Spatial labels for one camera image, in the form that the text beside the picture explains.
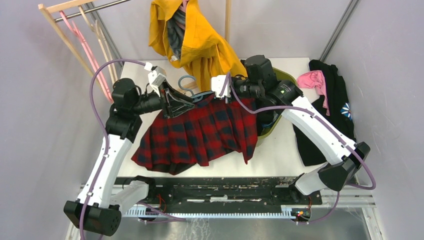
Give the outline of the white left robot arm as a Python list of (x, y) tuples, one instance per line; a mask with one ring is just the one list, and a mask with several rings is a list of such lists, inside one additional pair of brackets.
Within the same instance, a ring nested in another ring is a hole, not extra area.
[(166, 118), (174, 118), (195, 108), (193, 98), (173, 89), (166, 80), (152, 92), (142, 91), (130, 78), (113, 84), (113, 104), (106, 123), (100, 124), (103, 141), (93, 170), (76, 200), (68, 200), (65, 215), (79, 229), (79, 238), (86, 232), (112, 236), (120, 226), (123, 214), (138, 202), (156, 200), (154, 180), (136, 176), (117, 194), (113, 188), (121, 165), (135, 142), (142, 125), (142, 114), (161, 110)]

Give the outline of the grey blue plastic hanger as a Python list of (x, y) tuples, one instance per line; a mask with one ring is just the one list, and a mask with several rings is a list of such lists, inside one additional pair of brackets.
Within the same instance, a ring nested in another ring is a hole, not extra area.
[[(184, 79), (192, 79), (192, 82), (190, 82), (189, 84), (183, 85), (182, 81)], [(209, 95), (211, 95), (213, 92), (212, 91), (203, 91), (203, 92), (199, 92), (199, 93), (194, 93), (194, 89), (197, 88), (197, 83), (196, 83), (196, 78), (192, 75), (183, 75), (178, 79), (178, 87), (180, 88), (180, 92), (181, 93), (190, 93), (191, 94), (191, 98), (193, 99), (194, 103), (197, 103), (199, 101), (201, 101), (204, 97), (207, 97)]]

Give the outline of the black skirt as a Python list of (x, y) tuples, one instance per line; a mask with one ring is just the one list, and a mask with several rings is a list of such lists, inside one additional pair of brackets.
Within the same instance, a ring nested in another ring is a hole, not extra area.
[[(255, 105), (257, 109), (262, 109), (266, 107), (274, 107), (278, 105), (278, 102), (276, 100), (272, 99), (256, 99)], [(268, 123), (276, 123), (277, 119), (280, 117), (280, 114), (282, 113), (282, 110), (266, 110), (258, 113), (256, 115), (256, 128), (258, 136), (265, 135), (270, 128), (261, 128), (261, 124), (268, 124)]]

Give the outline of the beige wooden hanger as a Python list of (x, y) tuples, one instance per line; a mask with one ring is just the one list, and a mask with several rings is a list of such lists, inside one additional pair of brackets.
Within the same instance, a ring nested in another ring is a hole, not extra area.
[[(97, 41), (98, 41), (100, 48), (102, 50), (103, 57), (104, 57), (105, 61), (106, 62), (111, 61), (113, 59), (111, 49), (109, 47), (109, 44), (107, 43), (107, 40), (106, 40), (106, 37), (105, 37), (103, 31), (100, 28), (98, 20), (95, 20), (94, 23), (91, 23), (88, 20), (88, 17), (83, 12), (81, 12), (81, 15), (84, 18), (84, 21), (88, 25), (90, 30), (93, 33), (95, 33)], [(109, 71), (111, 82), (112, 82), (112, 84), (114, 84), (118, 80), (118, 74), (117, 74), (116, 67), (112, 63), (107, 68), (108, 68), (108, 71)]]

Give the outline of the red plaid skirt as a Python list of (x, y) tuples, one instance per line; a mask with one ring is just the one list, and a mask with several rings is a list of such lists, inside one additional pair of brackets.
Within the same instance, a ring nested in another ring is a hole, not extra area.
[(149, 171), (180, 174), (194, 165), (210, 162), (232, 152), (242, 154), (245, 164), (258, 141), (255, 100), (225, 103), (213, 96), (175, 118), (160, 112), (141, 137), (131, 160)]

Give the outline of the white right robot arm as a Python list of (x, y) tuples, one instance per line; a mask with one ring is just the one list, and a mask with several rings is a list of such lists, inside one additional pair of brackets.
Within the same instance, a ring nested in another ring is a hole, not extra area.
[(297, 127), (320, 150), (325, 164), (299, 175), (290, 185), (289, 199), (302, 204), (309, 195), (323, 189), (341, 191), (360, 170), (368, 174), (371, 185), (358, 185), (363, 190), (376, 188), (376, 180), (365, 159), (370, 146), (355, 142), (326, 120), (309, 102), (295, 83), (277, 77), (271, 61), (264, 55), (244, 60), (247, 76), (230, 72), (211, 78), (211, 89), (220, 99), (236, 100), (248, 113), (274, 111)]

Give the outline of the blue floral skirt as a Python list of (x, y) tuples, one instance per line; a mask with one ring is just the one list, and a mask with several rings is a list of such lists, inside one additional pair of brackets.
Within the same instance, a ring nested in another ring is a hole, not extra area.
[(270, 123), (262, 123), (260, 126), (262, 129), (267, 129), (267, 128), (271, 128), (274, 125), (273, 122)]

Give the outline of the pink plastic hanger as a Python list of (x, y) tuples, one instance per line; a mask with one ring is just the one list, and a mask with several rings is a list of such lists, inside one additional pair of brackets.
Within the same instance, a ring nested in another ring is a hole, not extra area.
[[(99, 64), (91, 50), (90, 45), (88, 44), (88, 42), (86, 41), (84, 35), (81, 33), (81, 31), (78, 29), (77, 25), (75, 24), (75, 22), (72, 20), (71, 22), (68, 21), (68, 18), (66, 16), (66, 14), (64, 13), (63, 10), (59, 11), (60, 16), (62, 17), (63, 21), (65, 22), (66, 26), (73, 32), (73, 34), (77, 37), (78, 41), (80, 42), (85, 55), (87, 56), (90, 65), (92, 67), (92, 69), (94, 70), (94, 72), (96, 72), (99, 69)], [(112, 95), (111, 95), (111, 91), (109, 89), (109, 86), (107, 84), (106, 78), (104, 76), (104, 74), (102, 72), (100, 72), (97, 77), (97, 82), (99, 83), (106, 99), (110, 102), (113, 103), (113, 99), (112, 99)]]

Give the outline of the olive green plastic basket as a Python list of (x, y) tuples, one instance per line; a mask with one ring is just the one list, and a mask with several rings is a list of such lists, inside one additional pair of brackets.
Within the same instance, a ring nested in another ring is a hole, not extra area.
[[(297, 85), (295, 78), (289, 73), (275, 67), (273, 68), (273, 71), (278, 81), (290, 81), (293, 85)], [(265, 138), (267, 138), (272, 133), (280, 119), (281, 116), (278, 115), (278, 112), (275, 110), (271, 111), (270, 113), (269, 111), (261, 112), (257, 115), (257, 147), (259, 147), (264, 142)]]

